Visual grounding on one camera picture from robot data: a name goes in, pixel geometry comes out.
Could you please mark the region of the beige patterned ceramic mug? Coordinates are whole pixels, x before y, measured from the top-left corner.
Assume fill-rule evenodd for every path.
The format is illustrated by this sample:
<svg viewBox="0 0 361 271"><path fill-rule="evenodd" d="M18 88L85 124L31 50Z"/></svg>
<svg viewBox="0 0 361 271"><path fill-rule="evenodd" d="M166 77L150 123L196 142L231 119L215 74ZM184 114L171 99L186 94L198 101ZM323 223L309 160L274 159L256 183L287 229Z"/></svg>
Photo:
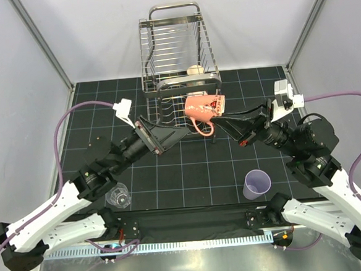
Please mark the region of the beige patterned ceramic mug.
<svg viewBox="0 0 361 271"><path fill-rule="evenodd" d="M194 76L194 77L198 77L199 75L204 74L204 68L202 66L199 66L197 64L194 64L192 66L190 66L187 69L187 75L188 76ZM187 87L193 87L193 86L199 86L199 85L204 85L205 81L201 80L199 82L191 82L191 83L187 83L186 86Z"/></svg>

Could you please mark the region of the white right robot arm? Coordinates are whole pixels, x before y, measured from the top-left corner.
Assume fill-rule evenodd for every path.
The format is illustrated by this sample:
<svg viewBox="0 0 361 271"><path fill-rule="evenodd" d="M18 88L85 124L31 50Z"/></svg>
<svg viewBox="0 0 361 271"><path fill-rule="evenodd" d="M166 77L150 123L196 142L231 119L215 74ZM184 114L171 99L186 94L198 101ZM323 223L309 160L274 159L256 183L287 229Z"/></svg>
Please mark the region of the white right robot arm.
<svg viewBox="0 0 361 271"><path fill-rule="evenodd" d="M361 260L361 190L352 171L345 171L332 156L339 139L322 115L302 118L290 128L282 118L304 105L302 95L285 100L266 100L262 105L237 113L213 117L241 147L260 141L292 158L289 171L299 183L330 200L344 216L316 209L288 195L277 193L257 215L272 225L298 224L314 229L348 247Z"/></svg>

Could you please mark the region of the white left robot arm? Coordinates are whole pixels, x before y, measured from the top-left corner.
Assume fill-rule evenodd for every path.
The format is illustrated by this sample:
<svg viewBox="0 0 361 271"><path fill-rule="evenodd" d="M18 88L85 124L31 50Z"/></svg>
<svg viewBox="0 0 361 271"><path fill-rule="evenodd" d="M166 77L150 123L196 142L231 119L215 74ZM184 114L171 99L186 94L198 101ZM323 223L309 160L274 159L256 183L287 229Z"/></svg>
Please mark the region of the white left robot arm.
<svg viewBox="0 0 361 271"><path fill-rule="evenodd" d="M121 223L110 208L77 222L64 220L105 197L117 186L116 176L141 157L167 152L189 132L187 127L164 126L140 116L119 145L97 137L83 154L83 166L54 196L19 221L0 223L4 265L10 271L31 271L60 248L86 239L118 237Z"/></svg>

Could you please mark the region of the pink ceramic mug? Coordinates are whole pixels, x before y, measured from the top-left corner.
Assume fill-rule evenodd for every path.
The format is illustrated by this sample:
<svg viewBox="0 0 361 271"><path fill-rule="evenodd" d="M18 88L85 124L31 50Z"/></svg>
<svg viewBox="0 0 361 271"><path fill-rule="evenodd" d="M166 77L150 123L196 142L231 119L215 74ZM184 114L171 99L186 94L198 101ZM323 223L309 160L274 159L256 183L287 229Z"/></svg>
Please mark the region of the pink ceramic mug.
<svg viewBox="0 0 361 271"><path fill-rule="evenodd" d="M184 113L201 136L210 137L214 134L214 124L210 120L212 117L223 115L225 101L224 95L192 95L185 100ZM199 129L198 122L206 123L210 127L210 132L203 132Z"/></svg>

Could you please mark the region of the lilac plastic cup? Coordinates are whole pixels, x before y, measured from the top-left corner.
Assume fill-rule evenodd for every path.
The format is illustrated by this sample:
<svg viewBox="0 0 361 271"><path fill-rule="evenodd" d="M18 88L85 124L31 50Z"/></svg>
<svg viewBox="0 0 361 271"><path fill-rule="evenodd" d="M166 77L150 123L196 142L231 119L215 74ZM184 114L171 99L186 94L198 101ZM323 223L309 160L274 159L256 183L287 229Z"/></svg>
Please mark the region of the lilac plastic cup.
<svg viewBox="0 0 361 271"><path fill-rule="evenodd" d="M244 179L243 195L248 200L254 200L266 194L271 187L270 176L262 170L249 171Z"/></svg>

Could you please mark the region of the tan mug lilac inside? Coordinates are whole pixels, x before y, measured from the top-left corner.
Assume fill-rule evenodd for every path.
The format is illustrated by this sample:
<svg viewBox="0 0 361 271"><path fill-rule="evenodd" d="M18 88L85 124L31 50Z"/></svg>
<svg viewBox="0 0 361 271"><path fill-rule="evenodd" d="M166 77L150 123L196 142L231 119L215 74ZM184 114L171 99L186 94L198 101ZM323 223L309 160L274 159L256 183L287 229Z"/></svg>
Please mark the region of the tan mug lilac inside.
<svg viewBox="0 0 361 271"><path fill-rule="evenodd" d="M206 91L201 91L201 92L192 92L192 93L187 93L187 97L201 97L201 96L207 96L207 92Z"/></svg>

